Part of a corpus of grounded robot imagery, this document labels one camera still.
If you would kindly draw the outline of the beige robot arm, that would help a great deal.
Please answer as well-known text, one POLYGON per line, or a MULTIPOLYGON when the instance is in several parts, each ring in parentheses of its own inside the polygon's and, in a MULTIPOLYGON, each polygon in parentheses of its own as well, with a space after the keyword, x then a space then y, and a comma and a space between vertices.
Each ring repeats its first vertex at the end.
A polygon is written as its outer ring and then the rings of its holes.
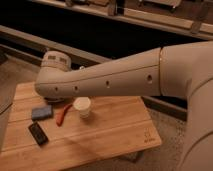
POLYGON ((170 96, 187 100, 177 171, 213 171, 213 41, 155 48, 80 70, 58 51, 45 53, 35 91, 50 99, 170 96))

